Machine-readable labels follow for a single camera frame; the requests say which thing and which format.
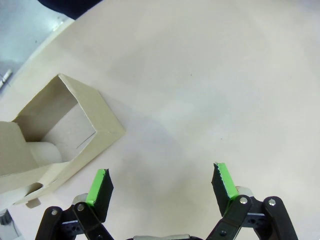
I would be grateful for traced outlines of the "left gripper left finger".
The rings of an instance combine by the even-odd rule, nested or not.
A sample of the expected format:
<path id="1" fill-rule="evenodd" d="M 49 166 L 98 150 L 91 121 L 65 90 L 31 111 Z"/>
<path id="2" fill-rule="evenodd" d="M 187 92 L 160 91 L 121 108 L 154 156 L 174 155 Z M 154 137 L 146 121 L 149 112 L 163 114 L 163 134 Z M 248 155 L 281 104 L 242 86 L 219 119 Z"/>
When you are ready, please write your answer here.
<path id="1" fill-rule="evenodd" d="M 88 240 L 111 240 L 104 227 L 114 186 L 108 169 L 99 169 L 85 200 L 63 210 L 48 207 L 41 219 L 37 240 L 75 240 L 85 235 Z"/>

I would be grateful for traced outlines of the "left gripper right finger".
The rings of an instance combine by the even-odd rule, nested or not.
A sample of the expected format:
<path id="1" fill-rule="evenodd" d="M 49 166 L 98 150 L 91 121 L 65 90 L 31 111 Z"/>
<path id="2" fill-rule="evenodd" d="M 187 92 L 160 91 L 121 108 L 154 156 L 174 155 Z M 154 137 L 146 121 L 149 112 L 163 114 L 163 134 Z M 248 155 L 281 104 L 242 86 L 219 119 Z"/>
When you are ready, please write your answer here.
<path id="1" fill-rule="evenodd" d="M 297 240 L 298 236 L 278 196 L 257 200 L 235 186 L 225 163 L 214 163 L 211 181 L 221 219 L 208 240 L 234 240 L 242 228 L 253 229 L 260 240 Z"/>

